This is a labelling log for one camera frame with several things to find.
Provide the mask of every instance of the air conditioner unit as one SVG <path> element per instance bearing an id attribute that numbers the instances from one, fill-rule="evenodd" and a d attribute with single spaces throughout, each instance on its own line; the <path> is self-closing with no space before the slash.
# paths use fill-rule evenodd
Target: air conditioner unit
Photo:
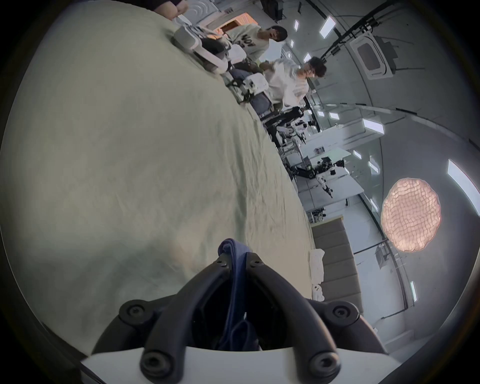
<path id="1" fill-rule="evenodd" d="M 391 60 L 387 60 L 377 39 L 370 32 L 352 40 L 350 46 L 369 80 L 393 76 L 389 64 Z"/>

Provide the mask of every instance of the white towel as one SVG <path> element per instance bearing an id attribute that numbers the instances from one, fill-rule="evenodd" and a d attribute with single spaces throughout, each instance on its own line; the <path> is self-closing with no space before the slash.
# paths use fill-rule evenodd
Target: white towel
<path id="1" fill-rule="evenodd" d="M 310 280 L 312 285 L 320 284 L 324 280 L 323 249 L 312 249 L 309 252 Z"/>
<path id="2" fill-rule="evenodd" d="M 325 300 L 320 284 L 312 285 L 312 299 L 314 299 L 315 301 Z"/>
<path id="3" fill-rule="evenodd" d="M 312 299 L 316 301 L 324 301 L 320 286 L 324 280 L 324 263 L 323 258 L 325 251 L 322 249 L 312 249 L 309 252 L 310 280 L 312 282 Z"/>

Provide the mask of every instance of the cable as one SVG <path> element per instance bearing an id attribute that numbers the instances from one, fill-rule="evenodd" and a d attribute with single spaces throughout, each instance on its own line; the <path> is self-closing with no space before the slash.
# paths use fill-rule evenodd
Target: cable
<path id="1" fill-rule="evenodd" d="M 389 0 L 389 1 L 386 1 L 382 4 L 380 4 L 378 7 L 376 7 L 375 9 L 373 9 L 372 11 L 368 12 L 365 16 L 363 16 L 360 20 L 358 20 L 348 31 L 346 31 L 342 36 L 340 36 L 336 41 L 335 43 L 333 43 L 331 45 L 331 47 L 327 50 L 327 52 L 325 52 L 320 58 L 323 59 L 327 53 L 329 53 L 334 47 L 336 47 L 338 44 L 340 44 L 342 42 L 342 40 L 347 37 L 348 35 L 350 35 L 353 31 L 355 31 L 356 29 L 358 29 L 359 27 L 361 27 L 362 25 L 365 24 L 365 21 L 369 20 L 371 17 L 373 17 L 375 14 L 377 14 L 378 12 L 381 12 L 383 11 L 385 8 L 388 8 L 392 5 L 394 5 L 395 3 L 397 3 L 399 0 Z"/>

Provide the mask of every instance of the white wall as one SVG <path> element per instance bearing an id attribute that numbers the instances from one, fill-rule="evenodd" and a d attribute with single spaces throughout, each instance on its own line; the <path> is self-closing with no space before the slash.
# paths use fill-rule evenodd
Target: white wall
<path id="1" fill-rule="evenodd" d="M 404 347 L 390 353 L 390 356 L 396 359 L 398 362 L 404 363 L 415 353 L 417 353 L 417 351 L 422 348 L 428 340 L 430 340 L 430 336 L 418 340 L 413 340 L 411 343 L 405 345 Z"/>
<path id="2" fill-rule="evenodd" d="M 359 197 L 351 197 L 348 207 L 345 207 L 345 202 L 339 202 L 328 205 L 325 209 L 326 218 L 343 216 L 345 231 L 354 253 L 382 241 L 382 236 Z M 389 261 L 380 269 L 375 258 L 375 248 L 356 254 L 355 262 L 359 272 L 363 316 L 378 329 L 378 336 L 383 342 L 398 336 L 406 329 L 403 313 L 380 320 L 383 316 L 403 309 L 400 285 L 392 262 Z"/>

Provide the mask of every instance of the ceiling light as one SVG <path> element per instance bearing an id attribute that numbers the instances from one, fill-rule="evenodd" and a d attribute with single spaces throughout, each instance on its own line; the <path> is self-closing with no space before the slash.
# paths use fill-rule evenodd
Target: ceiling light
<path id="1" fill-rule="evenodd" d="M 413 302 L 416 302 L 418 300 L 418 297 L 417 297 L 417 290 L 415 289 L 415 284 L 413 283 L 413 280 L 410 281 L 410 289 L 412 290 Z"/>
<path id="2" fill-rule="evenodd" d="M 375 202 L 373 201 L 373 199 L 370 199 L 370 204 L 372 204 L 372 209 L 373 209 L 375 212 L 378 212 L 377 204 L 375 204 Z"/>
<path id="3" fill-rule="evenodd" d="M 450 159 L 448 160 L 447 174 L 465 192 L 475 211 L 477 211 L 477 215 L 480 216 L 480 192 L 472 180 Z"/>
<path id="4" fill-rule="evenodd" d="M 371 129 L 372 131 L 385 134 L 384 125 L 381 123 L 377 123 L 376 121 L 362 119 L 363 126 L 367 129 Z"/>
<path id="5" fill-rule="evenodd" d="M 332 31 L 332 29 L 335 27 L 336 21 L 332 19 L 331 16 L 328 16 L 328 18 L 325 20 L 325 23 L 320 29 L 320 34 L 322 35 L 323 38 L 326 38 L 328 34 Z"/>
<path id="6" fill-rule="evenodd" d="M 438 195 L 420 179 L 400 179 L 383 202 L 380 223 L 385 235 L 402 252 L 424 249 L 442 222 Z"/>
<path id="7" fill-rule="evenodd" d="M 377 166 L 375 166 L 374 164 L 372 164 L 370 161 L 368 162 L 368 166 L 373 169 L 376 173 L 380 173 L 380 170 L 378 169 Z"/>

